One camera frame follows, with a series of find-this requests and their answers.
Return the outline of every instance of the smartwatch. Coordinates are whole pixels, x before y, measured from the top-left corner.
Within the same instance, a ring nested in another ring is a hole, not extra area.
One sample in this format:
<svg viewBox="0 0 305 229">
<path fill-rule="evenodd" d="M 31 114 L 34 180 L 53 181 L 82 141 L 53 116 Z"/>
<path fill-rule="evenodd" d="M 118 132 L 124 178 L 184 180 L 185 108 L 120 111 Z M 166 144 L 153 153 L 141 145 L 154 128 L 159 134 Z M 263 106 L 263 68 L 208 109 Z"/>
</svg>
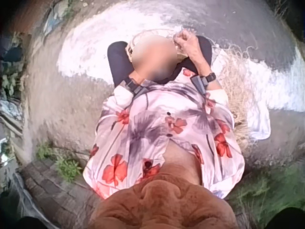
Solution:
<svg viewBox="0 0 305 229">
<path fill-rule="evenodd" d="M 197 89 L 197 91 L 201 95 L 205 95 L 206 87 L 209 85 L 209 82 L 216 80 L 216 75 L 215 73 L 210 73 L 208 76 L 194 75 L 190 78 L 190 80 Z"/>
</svg>

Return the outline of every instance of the red flower print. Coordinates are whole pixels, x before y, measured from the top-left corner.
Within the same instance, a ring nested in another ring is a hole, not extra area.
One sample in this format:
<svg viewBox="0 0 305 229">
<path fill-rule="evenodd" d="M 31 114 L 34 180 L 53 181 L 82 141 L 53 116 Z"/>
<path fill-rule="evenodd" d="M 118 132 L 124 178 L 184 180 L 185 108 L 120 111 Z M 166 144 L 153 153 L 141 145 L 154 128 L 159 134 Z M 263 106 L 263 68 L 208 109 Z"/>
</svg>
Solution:
<svg viewBox="0 0 305 229">
<path fill-rule="evenodd" d="M 129 123 L 129 113 L 127 110 L 116 112 L 116 115 L 118 116 L 118 122 L 122 121 L 124 125 Z"/>
<path fill-rule="evenodd" d="M 214 99 L 209 99 L 209 98 L 210 98 L 210 96 L 211 96 L 211 94 L 210 94 L 210 93 L 208 93 L 208 92 L 205 94 L 205 98 L 206 98 L 206 106 L 207 106 L 207 107 L 209 107 L 209 108 L 213 108 L 213 107 L 215 107 L 216 102 L 215 102 L 215 100 L 214 100 Z"/>
<path fill-rule="evenodd" d="M 216 135 L 214 140 L 218 142 L 216 146 L 217 154 L 219 156 L 224 156 L 226 154 L 229 158 L 232 158 L 231 150 L 228 146 L 227 141 L 225 140 L 224 134 L 220 133 Z"/>
<path fill-rule="evenodd" d="M 225 134 L 226 131 L 230 132 L 230 127 L 223 120 L 216 119 L 216 122 L 220 126 L 221 131 L 223 132 L 223 134 Z"/>
<path fill-rule="evenodd" d="M 187 76 L 187 77 L 191 77 L 191 76 L 194 76 L 194 75 L 196 75 L 196 74 L 193 73 L 192 71 L 190 71 L 190 70 L 184 68 L 184 69 L 183 69 L 183 75 L 185 75 L 185 76 Z"/>
<path fill-rule="evenodd" d="M 186 126 L 187 122 L 184 119 L 177 118 L 176 120 L 173 117 L 166 117 L 165 122 L 168 124 L 170 130 L 174 131 L 176 134 L 180 134 L 183 129 L 182 126 Z"/>
<path fill-rule="evenodd" d="M 94 144 L 92 150 L 90 151 L 90 158 L 93 157 L 98 150 L 99 150 L 99 147 L 96 144 Z"/>
<path fill-rule="evenodd" d="M 193 147 L 193 149 L 194 149 L 195 155 L 196 155 L 196 157 L 198 158 L 200 164 L 203 164 L 203 165 L 204 165 L 204 161 L 203 161 L 203 158 L 202 158 L 202 154 L 201 154 L 201 151 L 200 151 L 198 145 L 192 144 L 192 147 Z"/>
<path fill-rule="evenodd" d="M 114 185 L 117 186 L 119 181 L 123 181 L 127 176 L 127 162 L 122 161 L 122 155 L 116 154 L 111 158 L 111 165 L 107 165 L 103 171 L 102 179 L 106 182 L 106 184 L 110 184 L 114 182 Z"/>
</svg>

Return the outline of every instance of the pink floral shirt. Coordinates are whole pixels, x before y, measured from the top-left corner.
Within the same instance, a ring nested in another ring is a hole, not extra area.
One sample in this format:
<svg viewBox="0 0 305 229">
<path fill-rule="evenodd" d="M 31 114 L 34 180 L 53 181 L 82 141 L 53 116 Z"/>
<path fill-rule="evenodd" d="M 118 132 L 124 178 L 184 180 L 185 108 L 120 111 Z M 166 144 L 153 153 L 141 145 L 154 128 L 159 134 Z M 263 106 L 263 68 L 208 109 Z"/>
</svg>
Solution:
<svg viewBox="0 0 305 229">
<path fill-rule="evenodd" d="M 244 157 L 233 134 L 224 90 L 203 98 L 182 69 L 175 81 L 145 81 L 148 93 L 118 86 L 103 105 L 86 182 L 103 198 L 157 174 L 169 140 L 201 163 L 203 186 L 224 198 L 242 177 Z"/>
</svg>

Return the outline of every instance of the small plant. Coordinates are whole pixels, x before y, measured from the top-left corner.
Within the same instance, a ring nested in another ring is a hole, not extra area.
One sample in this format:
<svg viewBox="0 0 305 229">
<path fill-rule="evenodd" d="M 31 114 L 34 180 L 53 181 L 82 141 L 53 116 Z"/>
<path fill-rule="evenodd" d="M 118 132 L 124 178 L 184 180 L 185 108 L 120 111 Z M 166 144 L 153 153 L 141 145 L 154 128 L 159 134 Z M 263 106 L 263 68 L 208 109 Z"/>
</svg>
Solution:
<svg viewBox="0 0 305 229">
<path fill-rule="evenodd" d="M 40 160 L 43 160 L 46 158 L 51 158 L 52 156 L 53 156 L 53 150 L 50 147 L 49 143 L 44 143 L 44 144 L 38 146 L 37 157 Z"/>
<path fill-rule="evenodd" d="M 81 167 L 74 159 L 59 158 L 56 161 L 57 170 L 62 178 L 68 182 L 72 182 L 77 175 L 81 174 Z"/>
<path fill-rule="evenodd" d="M 73 0 L 68 1 L 68 7 L 65 9 L 64 12 L 64 18 L 68 19 L 71 16 L 73 16 L 74 10 L 73 10 Z"/>
<path fill-rule="evenodd" d="M 9 141 L 3 142 L 1 145 L 1 154 L 6 157 L 10 157 L 12 155 L 12 148 L 10 146 Z"/>
</svg>

